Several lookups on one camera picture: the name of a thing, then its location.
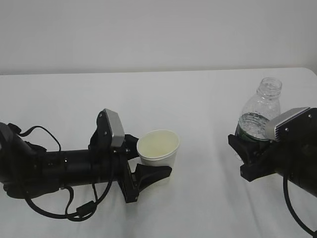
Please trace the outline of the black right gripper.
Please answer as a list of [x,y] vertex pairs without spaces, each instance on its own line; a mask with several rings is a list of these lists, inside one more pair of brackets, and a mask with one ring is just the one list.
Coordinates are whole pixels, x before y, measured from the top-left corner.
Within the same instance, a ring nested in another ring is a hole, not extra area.
[[283,126],[289,131],[280,131],[280,141],[263,154],[260,141],[244,140],[228,135],[228,144],[243,161],[240,175],[248,182],[273,174],[290,179],[315,179],[317,177],[317,109],[306,113]]

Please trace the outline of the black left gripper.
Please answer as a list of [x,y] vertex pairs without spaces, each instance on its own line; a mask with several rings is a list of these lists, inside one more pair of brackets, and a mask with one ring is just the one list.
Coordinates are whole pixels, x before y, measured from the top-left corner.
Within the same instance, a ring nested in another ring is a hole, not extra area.
[[114,148],[114,174],[123,194],[125,203],[133,203],[138,200],[139,192],[152,184],[170,177],[170,166],[146,166],[137,164],[135,175],[131,172],[128,161],[139,157],[137,142],[139,138],[125,135],[125,146]]

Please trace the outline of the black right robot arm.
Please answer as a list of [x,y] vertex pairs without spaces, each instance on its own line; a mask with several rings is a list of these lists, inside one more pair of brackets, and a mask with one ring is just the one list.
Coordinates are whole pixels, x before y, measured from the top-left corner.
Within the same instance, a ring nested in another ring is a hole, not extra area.
[[228,144],[240,156],[240,174],[251,182],[272,174],[317,194],[317,110],[290,109],[264,127],[265,141],[228,136]]

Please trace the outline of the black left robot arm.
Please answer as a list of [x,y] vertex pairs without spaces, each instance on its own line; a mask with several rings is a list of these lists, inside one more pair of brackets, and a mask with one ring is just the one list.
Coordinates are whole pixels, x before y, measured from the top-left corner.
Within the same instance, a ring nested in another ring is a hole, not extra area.
[[24,140],[30,131],[14,124],[0,125],[0,181],[8,196],[22,199],[53,193],[61,188],[117,182],[126,203],[136,202],[142,190],[170,176],[170,166],[138,164],[138,139],[124,132],[118,113],[99,112],[97,128],[87,149],[47,151]]

